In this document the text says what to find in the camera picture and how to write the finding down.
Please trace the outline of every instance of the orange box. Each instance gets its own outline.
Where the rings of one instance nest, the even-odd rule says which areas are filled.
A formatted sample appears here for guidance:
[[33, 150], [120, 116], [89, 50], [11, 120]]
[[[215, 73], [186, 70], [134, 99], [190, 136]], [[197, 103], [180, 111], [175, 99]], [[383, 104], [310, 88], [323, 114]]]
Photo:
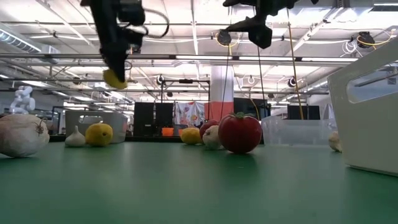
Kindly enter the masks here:
[[171, 137], [173, 136], [174, 128], [162, 128], [162, 136]]

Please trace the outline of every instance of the yellow cable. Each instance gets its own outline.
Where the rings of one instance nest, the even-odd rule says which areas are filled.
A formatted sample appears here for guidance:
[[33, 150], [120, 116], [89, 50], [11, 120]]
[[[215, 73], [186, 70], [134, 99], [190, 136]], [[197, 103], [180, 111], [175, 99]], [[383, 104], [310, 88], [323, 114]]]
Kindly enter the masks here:
[[356, 40], [357, 40], [359, 43], [361, 43], [361, 44], [366, 44], [366, 45], [369, 45], [369, 46], [378, 46], [378, 45], [382, 45], [382, 44], [388, 43], [388, 42], [392, 39], [392, 32], [391, 32], [391, 35], [390, 35], [390, 37], [388, 38], [388, 40], [383, 41], [383, 42], [380, 42], [380, 43], [377, 43], [377, 44], [371, 44], [371, 43], [363, 42], [362, 40], [359, 40], [360, 37], [361, 37], [361, 36], [357, 36], [357, 38], [356, 38]]
[[257, 119], [260, 120], [260, 115], [259, 115], [259, 110], [257, 109], [256, 104], [254, 103], [254, 101], [250, 98], [251, 102], [254, 105], [254, 108], [256, 109], [256, 113], [257, 113]]
[[235, 44], [233, 44], [233, 45], [229, 44], [228, 46], [222, 45], [222, 44], [217, 40], [217, 37], [218, 37], [218, 33], [216, 33], [216, 39], [215, 39], [215, 40], [217, 41], [217, 44], [220, 45], [220, 46], [222, 46], [222, 47], [229, 47], [229, 54], [230, 54], [230, 56], [232, 56], [231, 47], [233, 47], [233, 46], [235, 46], [236, 44], [238, 44], [239, 37], [236, 39]]
[[298, 106], [300, 107], [300, 117], [302, 120], [304, 120], [304, 114], [303, 114], [303, 108], [301, 107], [301, 100], [300, 100], [300, 94], [299, 94], [299, 84], [297, 83], [297, 72], [296, 72], [296, 63], [294, 60], [294, 49], [293, 49], [293, 39], [292, 39], [292, 28], [290, 24], [290, 16], [289, 16], [289, 9], [286, 8], [287, 11], [287, 24], [289, 27], [289, 35], [290, 35], [290, 49], [292, 51], [292, 62], [293, 62], [293, 71], [294, 71], [294, 82], [296, 83], [296, 94], [298, 98]]

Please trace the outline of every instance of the transparent bin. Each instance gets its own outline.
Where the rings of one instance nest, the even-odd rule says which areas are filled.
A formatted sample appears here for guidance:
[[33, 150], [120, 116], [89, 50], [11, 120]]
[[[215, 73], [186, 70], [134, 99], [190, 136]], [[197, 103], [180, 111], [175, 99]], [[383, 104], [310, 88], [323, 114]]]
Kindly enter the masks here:
[[329, 135], [337, 131], [334, 119], [284, 120], [270, 116], [261, 121], [264, 143], [288, 146], [328, 146]]
[[107, 113], [101, 111], [66, 111], [65, 112], [65, 129], [68, 137], [78, 126], [82, 135], [86, 134], [86, 130], [92, 124], [104, 123], [113, 129], [113, 138], [111, 143], [124, 142], [127, 130], [127, 118], [121, 113]]

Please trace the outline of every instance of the yellow lemon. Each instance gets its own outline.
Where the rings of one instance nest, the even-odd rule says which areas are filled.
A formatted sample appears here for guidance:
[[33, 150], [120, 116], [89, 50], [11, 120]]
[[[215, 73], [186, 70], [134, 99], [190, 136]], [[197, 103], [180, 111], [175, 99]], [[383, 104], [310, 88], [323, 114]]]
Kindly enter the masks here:
[[185, 128], [181, 132], [181, 140], [185, 144], [201, 144], [200, 132], [198, 128]]
[[118, 90], [123, 90], [127, 88], [127, 81], [120, 82], [116, 77], [116, 74], [113, 72], [113, 70], [110, 69], [104, 70], [103, 77], [106, 84], [108, 84], [113, 88], [117, 88]]
[[91, 146], [107, 146], [113, 138], [113, 129], [107, 124], [92, 124], [86, 130], [86, 143]]

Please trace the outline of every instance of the white storage bin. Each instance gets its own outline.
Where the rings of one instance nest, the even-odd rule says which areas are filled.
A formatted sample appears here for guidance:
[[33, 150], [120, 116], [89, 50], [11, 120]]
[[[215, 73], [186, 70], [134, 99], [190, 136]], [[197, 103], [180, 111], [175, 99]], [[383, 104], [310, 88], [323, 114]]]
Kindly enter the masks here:
[[333, 119], [285, 120], [270, 116], [261, 121], [264, 143], [290, 146], [328, 146], [329, 135], [336, 131]]
[[343, 156], [350, 166], [398, 174], [398, 39], [328, 77]]

